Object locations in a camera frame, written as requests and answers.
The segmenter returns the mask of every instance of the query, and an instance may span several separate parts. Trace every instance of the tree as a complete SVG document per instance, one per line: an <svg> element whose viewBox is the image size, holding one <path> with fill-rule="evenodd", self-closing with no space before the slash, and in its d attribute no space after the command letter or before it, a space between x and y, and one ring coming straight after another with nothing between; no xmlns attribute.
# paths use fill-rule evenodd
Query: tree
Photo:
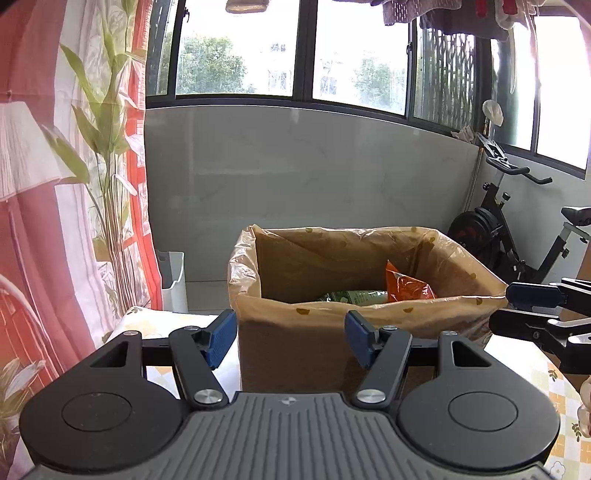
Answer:
<svg viewBox="0 0 591 480"><path fill-rule="evenodd" d="M157 92L166 93L172 34L164 37ZM254 93L243 88L246 73L242 57L232 54L228 38L189 37L178 54L176 93Z"/></svg>
<svg viewBox="0 0 591 480"><path fill-rule="evenodd" d="M375 59L363 59L359 70L355 70L355 88L359 91L364 105L389 108L392 91L392 71L385 63Z"/></svg>

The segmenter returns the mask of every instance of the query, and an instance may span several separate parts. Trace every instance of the exercise bike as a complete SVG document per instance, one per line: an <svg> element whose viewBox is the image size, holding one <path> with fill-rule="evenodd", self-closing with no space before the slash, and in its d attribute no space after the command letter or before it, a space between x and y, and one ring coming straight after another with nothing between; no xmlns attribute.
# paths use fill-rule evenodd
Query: exercise bike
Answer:
<svg viewBox="0 0 591 480"><path fill-rule="evenodd" d="M591 225L591 207L564 207L562 215L568 220L554 240L544 261L538 269L532 268L517 254L515 242L502 208L511 196L503 192L502 201L497 201L497 194L505 175L523 175L538 185L552 183L552 178L537 179L530 174L529 167L517 167L509 163L500 146L482 134L478 138L484 149L486 162L498 172L493 182L485 183L486 191L482 204L474 210L463 212L452 222L447 236L466 248L484 266L494 272L506 283L514 281L542 283L559 256L566 258L569 250L566 242L571 233L579 236L583 243L588 243L591 235L579 227Z"/></svg>

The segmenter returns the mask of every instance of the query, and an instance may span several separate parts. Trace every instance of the metal screw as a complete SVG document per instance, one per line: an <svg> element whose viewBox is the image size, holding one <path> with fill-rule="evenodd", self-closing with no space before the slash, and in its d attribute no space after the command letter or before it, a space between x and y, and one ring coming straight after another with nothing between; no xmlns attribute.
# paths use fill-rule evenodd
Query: metal screw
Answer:
<svg viewBox="0 0 591 480"><path fill-rule="evenodd" d="M363 403L380 403L386 400L386 394L381 390L367 388L357 392L357 400Z"/></svg>
<svg viewBox="0 0 591 480"><path fill-rule="evenodd" d="M214 403L220 403L223 400L223 394L218 390L214 390L212 388L205 388L195 393L193 398L197 403L211 405Z"/></svg>

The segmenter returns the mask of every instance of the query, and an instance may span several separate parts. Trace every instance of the window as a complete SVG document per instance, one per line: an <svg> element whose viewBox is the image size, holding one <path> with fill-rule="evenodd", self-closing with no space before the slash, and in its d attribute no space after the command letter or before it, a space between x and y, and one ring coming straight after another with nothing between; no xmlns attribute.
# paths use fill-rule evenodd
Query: window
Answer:
<svg viewBox="0 0 591 480"><path fill-rule="evenodd" d="M591 79L579 20L538 17L535 26L541 86L537 152L584 169L589 153Z"/></svg>
<svg viewBox="0 0 591 480"><path fill-rule="evenodd" d="M334 0L318 1L317 25L313 97L403 115L408 26L386 27L381 7Z"/></svg>
<svg viewBox="0 0 591 480"><path fill-rule="evenodd" d="M181 30L177 95L291 95L298 0L241 15L226 12L225 1L186 0L185 6L191 16ZM271 79L270 72L283 73Z"/></svg>
<svg viewBox="0 0 591 480"><path fill-rule="evenodd" d="M385 26L382 7L366 1L252 7L236 15L225 0L153 0L147 107L296 105L449 135L482 131L480 106L492 98L505 121L491 135L507 153L584 177L591 76L568 10L539 7L500 42L418 20Z"/></svg>
<svg viewBox="0 0 591 480"><path fill-rule="evenodd" d="M474 36L418 29L414 116L460 130L472 125Z"/></svg>
<svg viewBox="0 0 591 480"><path fill-rule="evenodd" d="M287 91L287 72L269 71L269 92L279 92L279 95L285 95Z"/></svg>
<svg viewBox="0 0 591 480"><path fill-rule="evenodd" d="M495 72L495 100L506 117L502 128L495 128L495 139L514 147L531 148L535 104L535 63L531 54L531 35L517 23L513 27L515 60L511 56L510 42L492 43Z"/></svg>
<svg viewBox="0 0 591 480"><path fill-rule="evenodd" d="M509 42L491 45L493 91L505 115L503 126L495 127L494 138L527 150L533 160L547 164L558 160L584 174L591 76L579 20L542 14L534 18L533 27L530 32L515 24L514 61Z"/></svg>
<svg viewBox="0 0 591 480"><path fill-rule="evenodd" d="M336 95L336 78L322 77L320 79L320 97Z"/></svg>
<svg viewBox="0 0 591 480"><path fill-rule="evenodd" d="M146 95L166 95L176 0L154 0L148 36Z"/></svg>

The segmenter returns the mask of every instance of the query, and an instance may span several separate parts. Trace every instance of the round black pad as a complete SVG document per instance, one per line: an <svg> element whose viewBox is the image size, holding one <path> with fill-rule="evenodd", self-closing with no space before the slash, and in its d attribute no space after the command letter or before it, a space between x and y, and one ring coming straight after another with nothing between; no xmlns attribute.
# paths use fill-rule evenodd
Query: round black pad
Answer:
<svg viewBox="0 0 591 480"><path fill-rule="evenodd" d="M458 368L421 385L397 423L428 457L480 472L543 462L560 427L548 398L503 365Z"/></svg>
<svg viewBox="0 0 591 480"><path fill-rule="evenodd" d="M104 432L121 425L131 415L130 403L112 393L95 392L72 398L61 416L73 429Z"/></svg>
<svg viewBox="0 0 591 480"><path fill-rule="evenodd" d="M449 414L456 423L467 429L496 432L506 429L517 419L517 407L511 400L496 393L464 393L451 401Z"/></svg>
<svg viewBox="0 0 591 480"><path fill-rule="evenodd" d="M124 369L78 368L22 412L21 435L35 463L73 473L114 471L150 458L174 437L182 412L168 391Z"/></svg>

